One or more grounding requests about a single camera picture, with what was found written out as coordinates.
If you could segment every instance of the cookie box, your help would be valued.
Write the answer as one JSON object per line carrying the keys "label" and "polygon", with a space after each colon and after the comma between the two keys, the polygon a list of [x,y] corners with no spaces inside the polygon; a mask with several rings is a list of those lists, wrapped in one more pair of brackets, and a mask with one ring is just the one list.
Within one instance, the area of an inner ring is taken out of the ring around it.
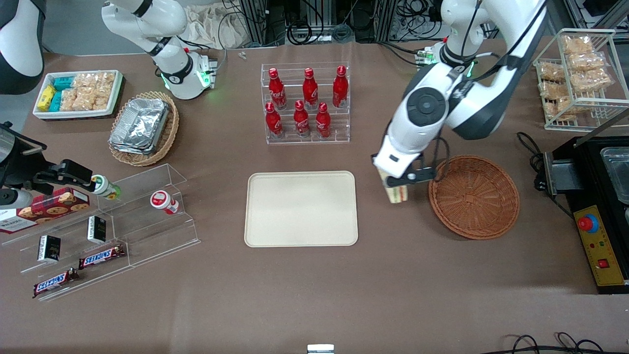
{"label": "cookie box", "polygon": [[30,207],[0,210],[0,232],[12,234],[87,208],[89,197],[86,194],[69,187],[61,188],[52,195],[38,195]]}

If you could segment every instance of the wicker basket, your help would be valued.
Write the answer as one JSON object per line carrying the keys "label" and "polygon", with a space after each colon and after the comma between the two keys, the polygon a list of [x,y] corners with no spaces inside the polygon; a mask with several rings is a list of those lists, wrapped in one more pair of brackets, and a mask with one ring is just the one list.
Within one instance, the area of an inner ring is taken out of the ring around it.
{"label": "wicker basket", "polygon": [[[168,153],[168,150],[170,150],[170,147],[172,147],[172,143],[175,141],[175,135],[177,134],[177,129],[179,128],[179,113],[177,112],[177,107],[172,101],[172,98],[168,97],[164,93],[151,91],[140,93],[134,98],[147,98],[150,100],[158,98],[160,100],[163,100],[164,102],[168,102],[168,104],[170,105],[170,111],[168,112],[168,116],[166,118],[167,121],[164,124],[162,136],[160,136],[160,139],[157,142],[157,151],[155,151],[151,155],[129,154],[128,152],[115,150],[111,145],[109,145],[109,150],[111,150],[111,153],[116,158],[116,160],[122,163],[138,167],[149,166],[163,159],[164,156],[166,156],[166,154]],[[118,112],[113,127],[111,127],[112,132],[116,128],[116,125],[120,120],[120,116],[122,116],[122,112],[125,110],[130,101],[131,100],[125,103],[125,105]]]}
{"label": "wicker basket", "polygon": [[[441,175],[445,162],[438,167]],[[520,195],[509,175],[479,156],[460,155],[450,160],[441,182],[428,185],[430,204],[452,231],[470,239],[494,239],[514,225],[520,213]]]}

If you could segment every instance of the small bottle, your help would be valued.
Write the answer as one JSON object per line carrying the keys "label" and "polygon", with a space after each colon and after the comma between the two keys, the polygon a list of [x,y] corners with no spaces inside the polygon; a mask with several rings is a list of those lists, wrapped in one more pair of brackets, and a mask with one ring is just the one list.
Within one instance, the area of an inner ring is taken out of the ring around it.
{"label": "small bottle", "polygon": [[319,113],[316,115],[316,131],[319,133],[319,138],[327,139],[330,137],[330,122],[328,105],[325,102],[319,103]]}
{"label": "small bottle", "polygon": [[304,110],[304,101],[297,100],[295,102],[295,114],[292,116],[295,119],[295,128],[297,135],[300,138],[307,138],[310,136],[310,126],[308,126],[308,112]]}
{"label": "small bottle", "polygon": [[269,91],[271,92],[273,104],[275,104],[278,110],[283,110],[286,108],[286,89],[284,89],[284,83],[279,78],[277,69],[273,67],[269,69],[269,77],[271,79],[269,82]]}
{"label": "small bottle", "polygon": [[281,139],[284,136],[284,129],[282,129],[282,119],[279,113],[275,111],[273,102],[268,102],[265,106],[267,111],[267,127],[269,127],[269,134],[271,139]]}
{"label": "small bottle", "polygon": [[317,107],[317,103],[319,102],[319,86],[317,85],[315,79],[315,72],[311,67],[307,67],[304,70],[304,80],[303,91],[304,91],[304,101],[306,103],[307,110],[315,110]]}
{"label": "small bottle", "polygon": [[166,214],[172,215],[179,211],[179,202],[172,198],[165,190],[159,190],[151,196],[151,205],[163,210]]}
{"label": "small bottle", "polygon": [[347,68],[343,65],[337,67],[337,77],[332,84],[332,104],[337,108],[347,107],[347,91],[349,89],[349,82],[347,81]]}
{"label": "small bottle", "polygon": [[92,176],[92,182],[94,182],[94,194],[99,197],[103,197],[108,200],[117,199],[120,196],[120,187],[115,184],[109,182],[109,180],[101,175],[95,174]]}

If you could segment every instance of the small black box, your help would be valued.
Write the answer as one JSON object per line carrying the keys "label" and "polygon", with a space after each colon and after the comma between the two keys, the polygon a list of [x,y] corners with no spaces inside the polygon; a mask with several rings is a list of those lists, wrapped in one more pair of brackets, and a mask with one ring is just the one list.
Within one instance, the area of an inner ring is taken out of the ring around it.
{"label": "small black box", "polygon": [[59,260],[61,252],[61,239],[59,237],[44,235],[40,237],[40,250],[37,261],[53,263]]}
{"label": "small black box", "polygon": [[98,216],[90,216],[87,225],[87,240],[93,243],[105,243],[107,222]]}

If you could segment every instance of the red emergency stop button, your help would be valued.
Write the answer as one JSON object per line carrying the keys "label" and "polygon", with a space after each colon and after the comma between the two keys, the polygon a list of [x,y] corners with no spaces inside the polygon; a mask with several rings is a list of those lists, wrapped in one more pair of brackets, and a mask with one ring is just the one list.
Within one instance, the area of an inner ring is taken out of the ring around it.
{"label": "red emergency stop button", "polygon": [[607,261],[607,259],[598,260],[598,266],[599,266],[599,268],[609,268],[610,267],[610,263]]}
{"label": "red emergency stop button", "polygon": [[577,220],[577,226],[579,230],[593,234],[598,231],[598,219],[592,214],[586,214],[584,217]]}

